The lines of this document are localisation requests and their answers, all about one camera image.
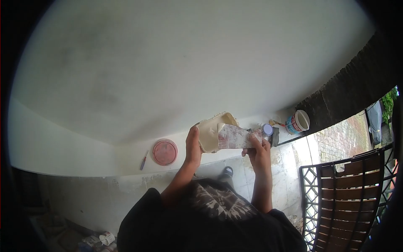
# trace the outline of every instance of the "putty knife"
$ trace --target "putty knife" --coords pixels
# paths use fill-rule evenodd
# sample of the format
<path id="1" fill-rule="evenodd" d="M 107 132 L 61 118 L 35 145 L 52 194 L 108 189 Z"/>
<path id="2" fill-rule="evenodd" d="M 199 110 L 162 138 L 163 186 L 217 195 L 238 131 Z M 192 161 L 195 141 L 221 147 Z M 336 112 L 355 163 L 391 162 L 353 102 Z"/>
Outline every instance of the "putty knife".
<path id="1" fill-rule="evenodd" d="M 255 134 L 259 142 L 262 142 L 262 132 L 260 129 L 257 129 L 251 133 L 246 129 L 242 129 L 231 124 L 218 123 L 217 132 L 218 148 L 220 150 L 252 148 L 252 144 L 249 141 L 251 134 Z"/>

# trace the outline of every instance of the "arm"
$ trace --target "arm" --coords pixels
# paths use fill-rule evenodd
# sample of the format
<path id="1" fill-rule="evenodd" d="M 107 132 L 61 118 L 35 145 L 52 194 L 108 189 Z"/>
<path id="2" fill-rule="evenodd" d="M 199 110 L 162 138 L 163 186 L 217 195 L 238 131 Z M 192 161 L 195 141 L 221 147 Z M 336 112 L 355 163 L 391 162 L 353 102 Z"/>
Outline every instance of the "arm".
<path id="1" fill-rule="evenodd" d="M 253 170 L 256 174 L 251 203 L 260 212 L 268 213 L 273 209 L 270 143 L 262 138 L 262 143 L 260 144 L 254 134 L 251 134 L 250 141 L 253 148 L 244 149 L 242 156 L 246 154 L 249 155 Z"/>
<path id="2" fill-rule="evenodd" d="M 161 193 L 165 207 L 174 206 L 186 191 L 193 174 L 200 166 L 202 150 L 199 146 L 199 128 L 193 126 L 186 138 L 186 158 L 168 187 Z"/>

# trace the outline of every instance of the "bucket label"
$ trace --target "bucket label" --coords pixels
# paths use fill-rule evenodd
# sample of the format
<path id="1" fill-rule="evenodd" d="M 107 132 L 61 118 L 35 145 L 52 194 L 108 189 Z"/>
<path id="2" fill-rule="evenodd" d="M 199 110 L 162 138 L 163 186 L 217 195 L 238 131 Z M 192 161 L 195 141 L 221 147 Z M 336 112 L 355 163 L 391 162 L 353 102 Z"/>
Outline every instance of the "bucket label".
<path id="1" fill-rule="evenodd" d="M 293 114 L 292 116 L 290 116 L 286 122 L 286 129 L 287 131 L 293 135 L 293 134 L 298 134 L 299 132 L 302 131 L 302 129 L 300 129 L 298 127 L 298 124 L 295 120 L 295 114 Z"/>

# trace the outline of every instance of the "green leaves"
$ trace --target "green leaves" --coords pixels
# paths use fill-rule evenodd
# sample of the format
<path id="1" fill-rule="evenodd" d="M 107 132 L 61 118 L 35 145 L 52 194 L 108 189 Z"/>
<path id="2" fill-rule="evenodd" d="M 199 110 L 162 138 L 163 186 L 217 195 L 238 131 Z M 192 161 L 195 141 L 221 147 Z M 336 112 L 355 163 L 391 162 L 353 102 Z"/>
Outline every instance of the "green leaves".
<path id="1" fill-rule="evenodd" d="M 381 101 L 385 110 L 382 112 L 383 121 L 388 124 L 389 118 L 392 116 L 393 111 L 393 101 L 397 99 L 397 87 L 392 88 L 387 94 L 385 94 Z"/>

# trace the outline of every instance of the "person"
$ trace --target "person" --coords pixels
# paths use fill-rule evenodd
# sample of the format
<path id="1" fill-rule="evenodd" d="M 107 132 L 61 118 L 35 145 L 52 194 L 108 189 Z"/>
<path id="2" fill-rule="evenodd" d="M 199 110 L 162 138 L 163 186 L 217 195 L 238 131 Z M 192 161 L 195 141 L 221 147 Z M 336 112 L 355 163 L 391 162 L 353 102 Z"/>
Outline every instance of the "person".
<path id="1" fill-rule="evenodd" d="M 260 143 L 254 134 L 250 141 L 253 148 L 242 151 L 256 174 L 249 203 L 234 190 L 230 167 L 218 180 L 192 180 L 202 158 L 199 129 L 193 126 L 172 182 L 161 194 L 148 189 L 123 219 L 118 251 L 306 251 L 302 235 L 273 209 L 269 142 Z"/>

